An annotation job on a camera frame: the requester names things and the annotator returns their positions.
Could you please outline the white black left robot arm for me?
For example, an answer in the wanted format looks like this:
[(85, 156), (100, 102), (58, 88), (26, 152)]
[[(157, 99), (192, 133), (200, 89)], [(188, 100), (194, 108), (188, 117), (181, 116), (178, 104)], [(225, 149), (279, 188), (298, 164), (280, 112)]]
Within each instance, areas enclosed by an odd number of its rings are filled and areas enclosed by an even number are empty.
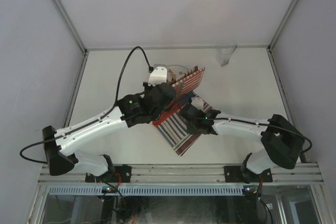
[(112, 108), (71, 127), (58, 130), (45, 127), (44, 150), (50, 175), (60, 176), (80, 170), (103, 182), (113, 180), (115, 167), (109, 155), (85, 154), (80, 148), (112, 132), (157, 120), (175, 98), (175, 89), (162, 83), (141, 93), (128, 94)]

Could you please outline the white watermelon pattern plate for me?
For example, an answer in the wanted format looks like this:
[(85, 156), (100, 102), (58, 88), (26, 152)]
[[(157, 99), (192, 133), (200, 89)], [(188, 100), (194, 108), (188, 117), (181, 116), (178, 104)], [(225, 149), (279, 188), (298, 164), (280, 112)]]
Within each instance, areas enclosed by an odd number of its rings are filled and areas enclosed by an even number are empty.
[(180, 76), (188, 72), (188, 69), (181, 65), (169, 65), (167, 69), (167, 79), (169, 81), (176, 80)]

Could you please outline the striped patchwork placemat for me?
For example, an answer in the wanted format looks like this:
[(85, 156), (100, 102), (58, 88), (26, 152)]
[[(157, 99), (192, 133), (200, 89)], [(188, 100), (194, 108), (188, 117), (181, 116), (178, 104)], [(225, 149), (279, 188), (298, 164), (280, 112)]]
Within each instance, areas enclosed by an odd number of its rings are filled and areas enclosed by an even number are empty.
[(176, 80), (169, 81), (176, 91), (177, 102), (170, 105), (168, 111), (163, 112), (160, 118), (152, 123), (178, 156), (185, 152), (200, 138), (200, 134), (189, 134), (186, 131), (186, 122), (181, 115), (184, 107), (192, 97), (200, 97), (194, 90), (200, 85), (205, 68), (195, 66)]

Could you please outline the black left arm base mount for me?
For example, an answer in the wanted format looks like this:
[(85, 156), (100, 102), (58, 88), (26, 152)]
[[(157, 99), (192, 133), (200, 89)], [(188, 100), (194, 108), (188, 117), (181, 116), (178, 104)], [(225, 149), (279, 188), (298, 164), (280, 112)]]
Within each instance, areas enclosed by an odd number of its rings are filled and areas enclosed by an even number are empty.
[(115, 172), (113, 174), (107, 173), (98, 178), (91, 174), (87, 174), (85, 177), (86, 183), (95, 182), (108, 182), (108, 183), (129, 183), (131, 181), (132, 167), (129, 165), (117, 165), (115, 166)]

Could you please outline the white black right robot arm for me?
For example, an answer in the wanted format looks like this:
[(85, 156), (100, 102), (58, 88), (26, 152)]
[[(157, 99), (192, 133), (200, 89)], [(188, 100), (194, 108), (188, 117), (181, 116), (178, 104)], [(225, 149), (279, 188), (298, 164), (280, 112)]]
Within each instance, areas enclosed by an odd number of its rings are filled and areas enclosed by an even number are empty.
[(266, 120), (230, 116), (219, 110), (204, 112), (191, 103), (181, 109), (187, 132), (203, 135), (232, 135), (257, 142), (263, 148), (249, 153), (240, 166), (241, 177), (250, 183), (268, 169), (292, 170), (304, 152), (307, 138), (285, 117), (274, 114)]

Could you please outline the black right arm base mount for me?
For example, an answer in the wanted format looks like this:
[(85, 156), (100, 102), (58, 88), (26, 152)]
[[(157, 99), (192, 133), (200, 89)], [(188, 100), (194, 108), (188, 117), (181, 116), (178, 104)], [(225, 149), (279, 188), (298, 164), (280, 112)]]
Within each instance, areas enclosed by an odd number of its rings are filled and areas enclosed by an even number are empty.
[(225, 182), (227, 183), (258, 183), (262, 179), (263, 182), (266, 183), (272, 183), (273, 178), (271, 174), (271, 170), (267, 169), (263, 171), (261, 174), (254, 174), (250, 171), (247, 171), (246, 174), (244, 174), (240, 166), (224, 166), (224, 176), (225, 176)]

